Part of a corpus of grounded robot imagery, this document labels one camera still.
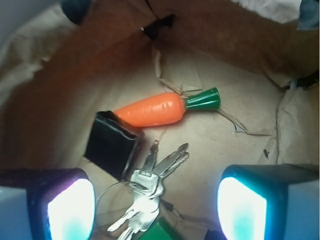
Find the orange carrot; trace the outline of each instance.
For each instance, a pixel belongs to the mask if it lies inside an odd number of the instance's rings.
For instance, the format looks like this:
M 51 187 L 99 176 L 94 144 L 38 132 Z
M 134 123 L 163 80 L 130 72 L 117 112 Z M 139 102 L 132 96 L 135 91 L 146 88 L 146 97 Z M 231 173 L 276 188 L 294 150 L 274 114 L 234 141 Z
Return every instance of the orange carrot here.
M 151 127 L 175 123 L 188 110 L 216 110 L 220 107 L 220 97 L 216 88 L 186 99 L 174 92 L 155 95 L 114 113 L 132 126 Z
M 166 92 L 137 101 L 114 113 L 139 128 L 175 123 L 185 111 L 185 101 L 174 92 Z

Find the black leather pouch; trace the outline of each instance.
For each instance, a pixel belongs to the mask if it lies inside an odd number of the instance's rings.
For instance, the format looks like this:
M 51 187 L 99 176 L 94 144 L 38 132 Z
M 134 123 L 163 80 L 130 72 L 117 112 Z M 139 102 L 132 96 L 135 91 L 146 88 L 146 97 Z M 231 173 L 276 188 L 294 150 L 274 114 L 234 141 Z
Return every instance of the black leather pouch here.
M 126 178 L 144 132 L 112 111 L 96 114 L 84 156 L 119 181 Z

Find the white light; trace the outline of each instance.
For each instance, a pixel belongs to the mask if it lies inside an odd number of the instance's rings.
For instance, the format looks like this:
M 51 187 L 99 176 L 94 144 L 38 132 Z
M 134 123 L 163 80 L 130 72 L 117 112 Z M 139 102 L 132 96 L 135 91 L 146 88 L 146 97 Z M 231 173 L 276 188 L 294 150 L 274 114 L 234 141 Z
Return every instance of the white light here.
M 94 216 L 94 186 L 87 179 L 78 179 L 48 204 L 52 239 L 88 239 L 93 228 Z
M 217 211 L 228 240 L 263 240 L 267 200 L 234 177 L 224 178 L 218 188 Z

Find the led light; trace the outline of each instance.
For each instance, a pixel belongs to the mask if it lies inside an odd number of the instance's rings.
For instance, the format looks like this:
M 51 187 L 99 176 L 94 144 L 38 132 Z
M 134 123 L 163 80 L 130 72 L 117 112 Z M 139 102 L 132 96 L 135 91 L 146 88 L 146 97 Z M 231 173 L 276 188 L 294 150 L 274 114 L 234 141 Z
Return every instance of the led light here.
M 267 200 L 234 177 L 224 178 L 218 188 L 217 211 L 228 240 L 265 238 Z
M 48 204 L 53 240 L 84 240 L 90 237 L 95 216 L 94 187 L 78 179 Z

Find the green object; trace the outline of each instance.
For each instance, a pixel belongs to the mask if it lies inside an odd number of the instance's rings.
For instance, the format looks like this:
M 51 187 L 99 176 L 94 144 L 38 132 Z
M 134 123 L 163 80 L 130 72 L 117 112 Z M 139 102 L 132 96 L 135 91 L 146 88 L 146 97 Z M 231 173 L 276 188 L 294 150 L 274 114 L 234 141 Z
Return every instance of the green object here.
M 182 237 L 163 217 L 160 217 L 138 240 L 182 240 Z
M 187 110 L 218 110 L 221 100 L 217 88 L 204 91 L 184 100 Z

